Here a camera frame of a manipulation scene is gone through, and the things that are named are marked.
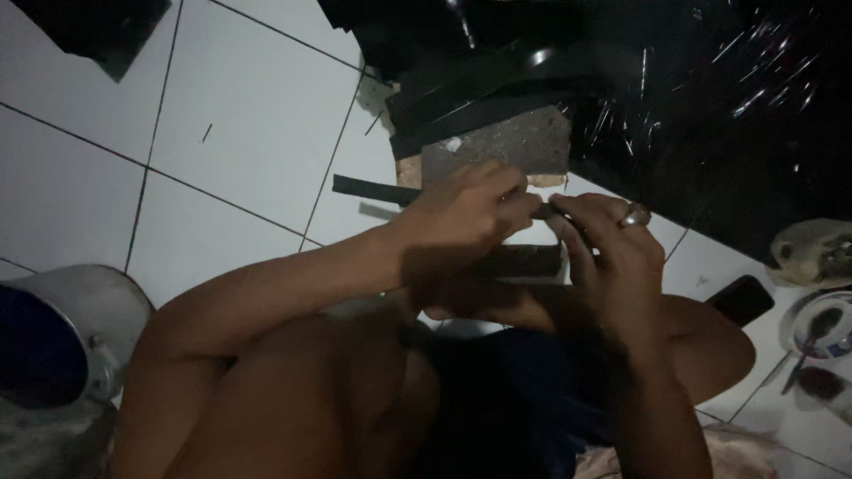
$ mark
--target leg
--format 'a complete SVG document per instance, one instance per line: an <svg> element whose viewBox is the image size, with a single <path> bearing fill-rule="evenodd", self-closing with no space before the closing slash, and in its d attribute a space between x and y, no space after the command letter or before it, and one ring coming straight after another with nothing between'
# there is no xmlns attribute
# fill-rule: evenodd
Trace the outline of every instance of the leg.
<svg viewBox="0 0 852 479"><path fill-rule="evenodd" d="M426 309L435 320L464 317L545 332L555 332L556 324L568 331L591 324L571 286L457 280L440 288L435 303ZM731 388L754 365L749 338L711 306L665 295L661 314L666 318L677 376L693 404Z"/></svg>

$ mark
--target person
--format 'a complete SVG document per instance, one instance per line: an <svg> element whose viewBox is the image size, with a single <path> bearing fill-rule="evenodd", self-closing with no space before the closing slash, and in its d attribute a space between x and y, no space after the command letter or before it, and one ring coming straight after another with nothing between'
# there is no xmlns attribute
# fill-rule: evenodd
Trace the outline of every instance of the person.
<svg viewBox="0 0 852 479"><path fill-rule="evenodd" d="M526 190L467 165L385 225L164 305L130 361L116 477L571 477L607 444L624 477L712 477L694 405L748 373L748 338L662 294L663 249L621 199L550 198L572 286L466 277L531 226ZM424 309L514 327L444 339Z"/></svg>

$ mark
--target tile floor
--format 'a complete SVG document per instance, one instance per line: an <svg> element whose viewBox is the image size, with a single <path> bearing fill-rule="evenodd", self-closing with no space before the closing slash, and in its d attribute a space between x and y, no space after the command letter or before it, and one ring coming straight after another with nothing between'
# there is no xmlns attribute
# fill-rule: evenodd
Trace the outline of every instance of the tile floor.
<svg viewBox="0 0 852 479"><path fill-rule="evenodd" d="M126 271L156 306L217 274L343 240L398 212L331 192L393 183L382 101L351 34L315 0L175 0L119 84L63 54L0 0L0 280L77 263ZM583 178L536 190L605 192ZM541 222L509 242L554 244ZM776 307L745 331L757 364L698 407L702 423L773 433L783 478L852 476L852 427L798 395L780 318L807 291L657 218L665 292L705 300L753 274ZM493 325L426 320L442 334ZM828 365L852 378L852 361Z"/></svg>

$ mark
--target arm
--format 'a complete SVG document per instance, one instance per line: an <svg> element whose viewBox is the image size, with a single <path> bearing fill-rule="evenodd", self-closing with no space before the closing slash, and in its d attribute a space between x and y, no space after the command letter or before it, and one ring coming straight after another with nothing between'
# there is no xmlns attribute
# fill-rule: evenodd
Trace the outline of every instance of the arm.
<svg viewBox="0 0 852 479"><path fill-rule="evenodd" d="M610 413L624 477L712 478L710 454L667 342L659 304L662 247L644 227L618 227L623 200L587 194L550 201L601 252L593 257L564 217L549 220L567 247L572 282L612 353Z"/></svg>
<svg viewBox="0 0 852 479"><path fill-rule="evenodd" d="M541 200L489 162L425 192L393 222L338 244L237 269L175 298L149 321L127 375L116 476L161 477L227 364L288 322L355 297L450 274L528 226ZM428 257L429 261L418 261Z"/></svg>

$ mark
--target hand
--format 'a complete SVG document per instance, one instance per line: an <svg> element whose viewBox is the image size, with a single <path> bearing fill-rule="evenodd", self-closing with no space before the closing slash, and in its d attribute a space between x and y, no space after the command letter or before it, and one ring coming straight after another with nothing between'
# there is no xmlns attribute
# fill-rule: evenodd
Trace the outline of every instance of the hand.
<svg viewBox="0 0 852 479"><path fill-rule="evenodd" d="M454 272L533 225L541 198L526 191L518 168L496 160L465 165L388 223L389 237L417 263L418 274Z"/></svg>
<svg viewBox="0 0 852 479"><path fill-rule="evenodd" d="M665 252L645 227L621 228L627 202L602 194L553 195L550 203L584 229L601 254L594 257L564 216L547 221L565 243L571 281L605 332L628 347L663 337L659 301Z"/></svg>

